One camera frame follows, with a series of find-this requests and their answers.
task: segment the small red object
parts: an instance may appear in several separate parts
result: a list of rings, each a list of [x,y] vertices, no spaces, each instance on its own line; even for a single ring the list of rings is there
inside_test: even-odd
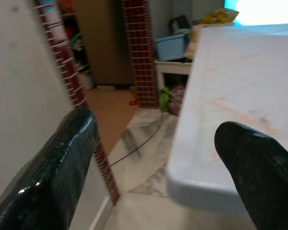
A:
[[[77,34],[72,27],[65,27],[64,29],[68,39],[72,39]]]
[[[138,104],[137,101],[131,101],[131,102],[129,102],[129,105],[137,105],[137,104]]]

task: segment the white table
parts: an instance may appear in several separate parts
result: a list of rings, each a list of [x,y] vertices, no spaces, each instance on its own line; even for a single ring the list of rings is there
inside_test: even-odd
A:
[[[216,128],[228,120],[288,150],[288,24],[203,30],[168,162],[175,200],[247,215],[214,147]]]
[[[164,73],[175,73],[189,75],[192,63],[174,62],[174,61],[157,61],[155,60],[157,69],[158,89],[165,87]]]

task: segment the floor tile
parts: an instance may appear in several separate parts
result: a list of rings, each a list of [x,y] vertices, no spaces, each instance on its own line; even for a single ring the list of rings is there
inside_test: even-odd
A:
[[[123,128],[99,128],[99,133],[107,155],[110,154],[123,132]]]
[[[119,140],[120,135],[136,113],[138,106],[129,106],[134,100],[131,92],[119,91],[85,91],[90,109],[95,114],[101,140],[106,153],[109,154]]]
[[[150,178],[148,178],[147,181],[130,190],[129,193],[169,197],[168,180],[166,177],[166,163]]]
[[[109,155],[109,162],[116,162],[148,140],[158,128],[160,119],[159,114],[155,121],[151,122],[148,119],[146,125],[142,124],[142,126],[125,130]],[[172,144],[176,121],[175,116],[164,115],[162,125],[154,137],[132,155],[112,167],[121,191],[130,191],[144,183],[165,164]]]
[[[250,219],[191,209],[170,198],[125,193],[105,230],[255,230]]]
[[[139,108],[127,128],[145,126],[158,120],[160,117],[161,111],[159,109]]]

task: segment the wire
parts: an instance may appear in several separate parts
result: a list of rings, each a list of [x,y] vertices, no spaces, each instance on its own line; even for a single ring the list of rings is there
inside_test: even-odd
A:
[[[162,123],[163,123],[163,113],[162,113],[162,111],[160,111],[160,112],[161,112],[161,119],[160,119],[160,123],[159,123],[157,129],[155,130],[155,132],[154,132],[146,141],[144,141],[140,146],[136,147],[134,150],[132,150],[132,151],[131,151],[130,153],[128,153],[126,156],[120,158],[119,160],[117,160],[116,162],[114,162],[113,164],[111,164],[110,167],[112,167],[113,165],[117,164],[118,162],[122,161],[122,160],[125,159],[126,157],[128,157],[128,156],[130,156],[131,154],[133,154],[134,152],[136,152],[139,148],[141,148],[143,145],[145,145],[147,142],[149,142],[149,140],[150,140],[151,138],[154,137],[154,135],[159,131],[159,129],[161,128],[161,125],[162,125]]]

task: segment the plastic container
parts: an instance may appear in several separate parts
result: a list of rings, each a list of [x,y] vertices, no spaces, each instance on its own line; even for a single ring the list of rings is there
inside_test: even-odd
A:
[[[184,34],[163,37],[155,40],[160,61],[170,61],[184,58],[188,41]]]

